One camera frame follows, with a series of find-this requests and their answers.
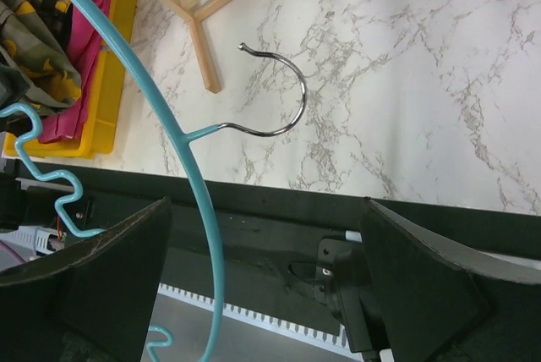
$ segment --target silver hook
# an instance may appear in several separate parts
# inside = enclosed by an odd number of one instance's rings
[[[246,134],[262,137],[277,136],[289,131],[291,128],[297,125],[298,121],[304,114],[304,110],[306,110],[308,87],[306,86],[306,79],[304,78],[303,72],[301,72],[300,69],[291,60],[286,59],[282,55],[279,55],[277,53],[255,51],[254,49],[247,47],[244,42],[238,46],[238,49],[240,49],[241,51],[245,51],[252,56],[256,56],[257,58],[271,58],[278,60],[288,66],[297,75],[298,80],[301,83],[301,107],[298,109],[297,114],[295,114],[295,117],[293,117],[290,123],[288,123],[284,127],[281,127],[280,129],[276,129],[271,132],[256,131],[255,129],[246,128],[242,125],[238,125],[237,123],[220,123],[218,125],[218,129],[233,128]]]

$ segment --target marble tabletop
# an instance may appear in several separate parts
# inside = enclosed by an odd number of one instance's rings
[[[234,0],[205,28],[218,95],[203,86],[183,21],[139,0],[132,43],[184,130],[271,130],[297,110],[292,72],[239,52],[241,41],[291,58],[309,85],[286,135],[195,141],[205,178],[541,211],[541,0]],[[114,152],[49,162],[184,176],[129,76]]]

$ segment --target yellow basket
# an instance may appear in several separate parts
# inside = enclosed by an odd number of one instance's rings
[[[137,0],[111,0],[109,19],[124,39],[130,40],[134,26]],[[66,156],[92,158],[95,153],[112,152],[117,129],[118,109],[124,81],[124,66],[111,50],[102,50],[90,90],[88,118],[80,140],[63,140],[52,144],[40,144],[31,140],[25,149],[31,156]],[[15,137],[6,135],[3,151],[17,156]]]

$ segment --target magenta cloth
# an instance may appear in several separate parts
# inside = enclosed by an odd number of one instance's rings
[[[92,0],[105,14],[109,14],[111,0]],[[74,6],[71,36],[66,50],[69,61],[81,75],[81,97],[66,111],[45,118],[41,143],[52,143],[67,138],[79,139],[88,118],[90,88],[101,48],[100,34]]]

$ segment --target purple cable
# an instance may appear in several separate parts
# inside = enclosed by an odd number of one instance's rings
[[[26,263],[23,257],[19,255],[17,252],[15,252],[14,249],[8,244],[6,244],[5,242],[0,241],[0,246],[4,248],[6,252],[8,252],[11,255],[11,257],[14,258],[18,263],[20,264]]]

